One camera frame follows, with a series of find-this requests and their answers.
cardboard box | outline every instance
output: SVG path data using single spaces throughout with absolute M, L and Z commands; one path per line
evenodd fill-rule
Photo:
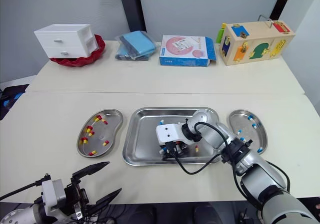
M 214 43 L 203 36 L 164 35 L 160 48 L 160 64 L 207 67 L 216 60 Z

plastic bag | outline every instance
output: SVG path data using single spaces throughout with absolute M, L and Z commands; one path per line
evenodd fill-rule
M 119 60 L 131 60 L 131 61 L 134 60 L 128 55 L 128 51 L 123 44 L 120 44 L 120 47 L 117 50 L 115 55 L 116 55 L 115 58 Z M 135 58 L 135 60 L 147 61 L 149 60 L 149 57 L 150 57 L 150 54 L 147 54 L 147 55 L 137 57 Z
M 134 31 L 115 38 L 124 45 L 128 57 L 136 59 L 155 52 L 157 44 L 144 31 Z

stainless steel tray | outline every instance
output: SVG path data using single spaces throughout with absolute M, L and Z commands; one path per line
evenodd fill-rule
M 102 119 L 95 121 L 98 115 L 107 121 L 107 125 Z M 115 109 L 103 110 L 92 115 L 79 133 L 76 149 L 82 156 L 87 158 L 96 158 L 109 153 L 112 150 L 117 131 L 122 122 L 123 116 L 121 112 Z M 92 136 L 89 136 L 89 133 L 87 133 L 87 126 L 93 127 L 92 131 L 94 131 L 94 134 Z M 87 143 L 84 143 L 82 138 L 87 138 Z M 89 153 L 92 151 L 96 151 L 96 154 L 90 156 Z
M 210 108 L 141 108 L 133 113 L 127 131 L 124 147 L 123 159 L 130 165 L 158 165 L 176 163 L 174 159 L 162 160 L 159 154 L 160 146 L 156 135 L 156 126 L 163 119 L 165 124 L 185 122 L 186 118 L 193 115 L 198 109 L 206 109 L 216 115 Z M 189 145 L 189 157 L 180 158 L 181 162 L 204 164 L 215 153 L 213 147 L 205 141 Z
M 228 122 L 234 133 L 241 130 L 238 135 L 239 138 L 253 140 L 250 149 L 258 151 L 259 148 L 262 148 L 262 151 L 259 152 L 260 154 L 266 150 L 268 146 L 267 133 L 262 122 L 255 114 L 246 110 L 235 110 L 230 113 Z

metal handle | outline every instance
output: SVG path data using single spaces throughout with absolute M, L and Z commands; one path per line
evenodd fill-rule
M 269 28 L 271 28 L 271 27 L 272 27 L 272 19 L 267 18 L 267 17 L 265 17 L 264 15 L 260 14 L 260 15 L 259 15 L 259 18 L 258 18 L 258 21 L 260 20 L 261 17 L 263 17 L 263 18 L 265 18 L 265 19 L 267 19 L 267 20 L 270 21 L 270 27 L 269 27 Z

red bowl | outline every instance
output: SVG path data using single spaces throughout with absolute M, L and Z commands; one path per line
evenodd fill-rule
M 82 67 L 87 64 L 91 64 L 95 62 L 100 56 L 102 55 L 106 43 L 102 39 L 100 35 L 95 34 L 96 42 L 98 43 L 99 48 L 96 51 L 91 53 L 91 56 L 88 58 L 51 58 L 50 60 L 56 62 L 60 65 L 67 66 L 67 67 Z

